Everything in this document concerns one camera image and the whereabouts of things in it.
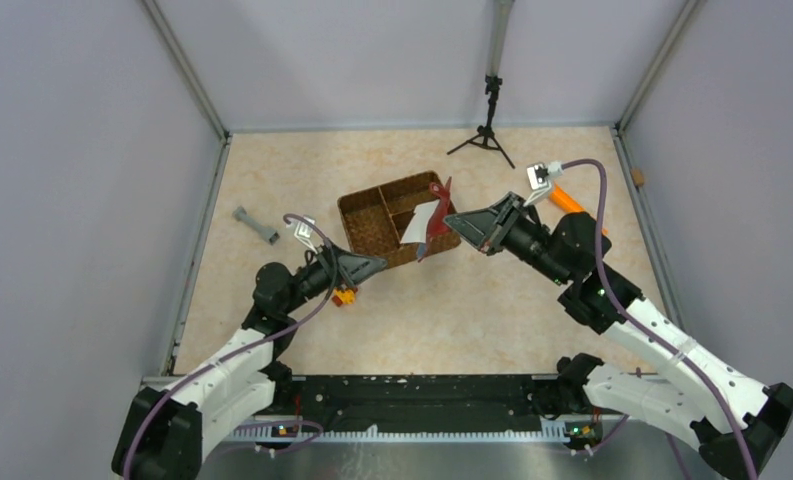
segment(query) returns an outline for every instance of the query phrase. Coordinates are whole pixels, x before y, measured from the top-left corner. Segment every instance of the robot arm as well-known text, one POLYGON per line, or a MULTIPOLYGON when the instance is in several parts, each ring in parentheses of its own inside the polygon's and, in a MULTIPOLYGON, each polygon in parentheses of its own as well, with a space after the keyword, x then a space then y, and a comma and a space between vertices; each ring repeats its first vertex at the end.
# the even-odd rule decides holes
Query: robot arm
MULTIPOLYGON (((210 370, 179 386, 152 419, 132 461, 131 479, 195 478, 223 438, 253 412, 273 403, 275 381, 286 373, 286 367, 274 360, 290 345, 293 333, 222 359, 293 325, 289 314, 326 292, 332 283, 355 287, 387 267, 381 258, 350 253, 336 245, 308 252, 306 265, 295 274, 280 263, 261 267, 246 320, 194 371, 208 366, 210 370)), ((144 388, 135 396, 114 453, 115 473, 124 476, 126 452, 150 410, 167 391, 187 380, 184 377, 164 391, 144 388)))
MULTIPOLYGON (((766 386, 726 365, 665 318, 640 289, 605 266, 611 289, 634 318, 679 352, 671 354, 621 316, 596 274, 596 222, 587 213, 564 216, 556 229, 540 222, 531 203, 548 195, 548 175, 528 200, 514 193, 496 204, 449 215, 444 222, 470 245, 490 256, 503 250, 558 285, 569 284, 559 302, 573 319, 634 352, 669 381, 653 387, 602 360, 580 354, 559 362, 563 403, 620 411, 671 433, 694 449, 720 474, 745 478, 746 469, 728 420, 699 376, 682 363, 699 366, 726 399, 738 420, 756 470, 760 471, 785 435, 793 416, 793 389, 766 386)), ((601 250, 611 242, 601 236, 601 250)))

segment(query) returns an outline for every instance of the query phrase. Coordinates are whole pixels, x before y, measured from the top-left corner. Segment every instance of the orange object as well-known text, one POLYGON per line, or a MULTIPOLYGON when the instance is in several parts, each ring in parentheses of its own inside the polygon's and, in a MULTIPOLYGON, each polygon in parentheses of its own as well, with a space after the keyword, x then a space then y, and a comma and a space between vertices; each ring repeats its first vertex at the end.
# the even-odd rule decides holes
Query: orange object
MULTIPOLYGON (((584 212, 585 209, 579 205, 579 202, 575 201, 573 197, 569 196, 567 192, 561 189, 558 185, 555 185, 555 188, 552 189, 552 193, 549 194, 549 200, 552 200, 552 203, 561 207, 561 210, 567 213, 579 213, 584 212)), ((602 229, 602 235, 608 235, 608 230, 602 229)))
POLYGON ((343 305, 351 305, 355 303, 355 293, 358 292, 357 288, 336 288, 334 289, 334 296, 331 297, 331 301, 334 302, 335 305, 341 307, 343 305))

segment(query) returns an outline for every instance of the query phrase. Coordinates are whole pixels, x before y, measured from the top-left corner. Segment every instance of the orange handle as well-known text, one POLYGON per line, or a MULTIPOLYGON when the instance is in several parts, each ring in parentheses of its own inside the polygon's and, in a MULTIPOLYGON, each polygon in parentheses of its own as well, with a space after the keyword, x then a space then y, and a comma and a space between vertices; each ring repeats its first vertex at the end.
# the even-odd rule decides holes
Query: orange handle
MULTIPOLYGON (((555 205, 561 207, 561 210, 567 213, 579 213, 585 211, 584 208, 579 205, 579 202, 575 201, 573 197, 569 196, 567 192, 562 190, 558 185, 555 185, 552 193, 549 194, 549 200, 551 200, 555 205)), ((608 230, 603 228, 602 234, 607 236, 608 230)))

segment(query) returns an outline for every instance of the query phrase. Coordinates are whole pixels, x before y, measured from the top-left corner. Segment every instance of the red object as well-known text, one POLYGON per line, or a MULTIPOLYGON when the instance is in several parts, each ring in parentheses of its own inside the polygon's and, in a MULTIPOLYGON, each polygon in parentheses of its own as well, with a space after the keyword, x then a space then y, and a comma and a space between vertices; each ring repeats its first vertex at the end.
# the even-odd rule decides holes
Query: red object
POLYGON ((449 212, 449 205, 452 203, 451 187, 452 177, 446 179, 446 185, 441 185, 437 182, 431 182, 428 184, 428 190, 432 195, 439 198, 440 202, 437 204, 437 208, 434 209, 434 213, 431 214, 431 218, 428 219, 428 226, 425 229, 426 248, 423 256, 420 257, 418 261, 422 261, 423 258, 428 256, 428 252, 431 250, 432 238, 438 235, 449 233, 449 227, 443 223, 443 217, 445 217, 446 213, 449 212))

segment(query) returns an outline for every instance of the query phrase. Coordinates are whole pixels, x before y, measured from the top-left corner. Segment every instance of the beige floor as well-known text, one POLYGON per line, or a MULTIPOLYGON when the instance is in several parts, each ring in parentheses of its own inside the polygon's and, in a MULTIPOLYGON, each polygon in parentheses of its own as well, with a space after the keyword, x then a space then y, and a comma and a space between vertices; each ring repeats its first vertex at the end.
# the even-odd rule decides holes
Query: beige floor
MULTIPOLYGON (((467 130, 404 130, 235 135, 190 306, 176 372, 217 350, 252 304, 254 276, 266 262, 294 271, 303 247, 285 231, 286 212, 313 216, 347 247, 337 198, 401 177, 435 170, 451 175, 459 211, 484 208, 509 190, 530 192, 532 163, 593 157, 608 169, 605 227, 614 247, 606 260, 660 305, 652 269, 608 128, 500 129, 517 170, 498 153, 446 151, 467 130), (274 246, 231 218, 243 205, 279 229, 274 246)), ((595 211, 598 177, 591 167, 565 173, 559 184, 595 211)), ((539 207, 550 226, 562 212, 539 207)), ((515 257, 484 257, 466 243, 388 270, 361 287, 358 302, 325 310, 302 328, 281 360, 301 374, 445 374, 554 372, 557 359, 578 352, 626 369, 638 359, 570 319, 557 303, 561 288, 515 257)), ((313 306, 311 302, 294 315, 313 306)))

